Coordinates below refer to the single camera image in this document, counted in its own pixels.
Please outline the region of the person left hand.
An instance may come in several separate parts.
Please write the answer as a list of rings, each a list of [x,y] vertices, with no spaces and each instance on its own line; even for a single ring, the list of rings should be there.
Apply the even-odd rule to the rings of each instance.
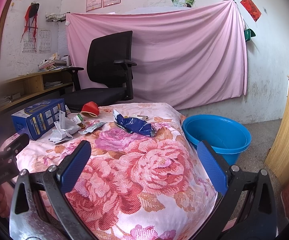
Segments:
[[[0,185],[0,217],[7,218],[10,215],[10,207],[8,203],[8,197],[6,194],[6,184]]]

